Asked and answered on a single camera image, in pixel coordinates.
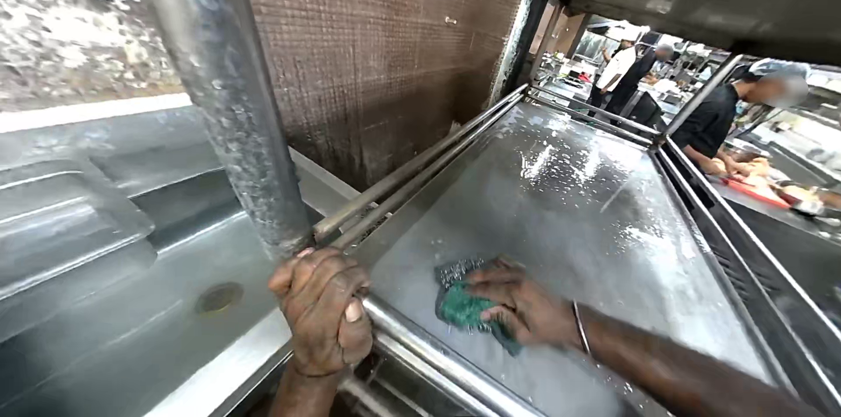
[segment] hairnet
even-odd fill
[[[799,75],[804,80],[809,77],[809,64],[794,63],[780,59],[765,58],[753,63],[750,66],[749,72],[759,76],[773,74],[775,72],[786,72],[788,74]]]

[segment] fingernail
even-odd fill
[[[296,254],[295,257],[296,258],[305,258],[305,257],[309,256],[310,254],[312,254],[313,251],[315,251],[315,248],[304,248],[304,250],[301,251],[300,253]]]
[[[358,301],[351,302],[345,309],[345,320],[356,322],[363,316],[363,304]]]

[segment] wet metal surface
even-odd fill
[[[376,294],[547,414],[623,414],[616,396],[630,387],[581,355],[538,347],[510,357],[493,337],[436,318],[434,267],[499,253],[553,293],[764,377],[664,181],[632,143],[521,103],[356,251],[376,261]]]

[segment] finger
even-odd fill
[[[332,257],[342,257],[342,251],[336,248],[324,248],[308,254],[295,266],[292,278],[292,293],[300,293],[310,282],[313,272],[324,260]]]
[[[318,303],[313,307],[313,312],[319,317],[324,317],[325,320],[334,319],[335,322],[332,323],[338,325],[339,319],[343,317],[347,306],[351,303],[353,293],[370,284],[371,280],[361,266],[347,268],[333,275],[327,282]]]
[[[310,276],[310,281],[304,286],[304,289],[295,294],[296,302],[306,304],[307,307],[317,303],[319,297],[321,297],[321,293],[324,292],[324,288],[333,276],[349,267],[353,266],[342,257],[331,256],[324,259],[315,268],[315,271]]]
[[[468,283],[514,283],[521,281],[525,272],[519,267],[492,267],[490,269],[478,270],[470,273],[467,277]]]
[[[508,307],[516,308],[514,287],[516,287],[516,283],[480,283],[470,286],[470,288],[468,288],[468,292],[477,297],[484,297],[492,300],[497,304],[503,304]]]
[[[339,346],[346,364],[356,364],[368,356],[373,345],[371,321],[359,299],[352,298],[339,325]]]
[[[527,345],[531,341],[531,331],[528,326],[508,307],[501,305],[491,307],[482,312],[481,319],[485,322],[494,321],[501,324],[508,331],[508,335],[521,345]]]
[[[300,262],[301,258],[306,257],[313,251],[315,251],[315,248],[304,248],[291,259],[279,265],[272,273],[272,277],[268,280],[269,290],[278,297],[285,296],[289,292],[289,287],[292,285],[295,266]]]

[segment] green scouring pad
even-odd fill
[[[459,329],[491,333],[512,357],[516,357],[522,350],[522,345],[511,338],[501,324],[495,321],[485,322],[480,317],[483,310],[493,307],[496,303],[468,293],[465,277],[484,266],[485,261],[468,258],[435,268],[436,280],[441,285],[436,300],[436,316]]]

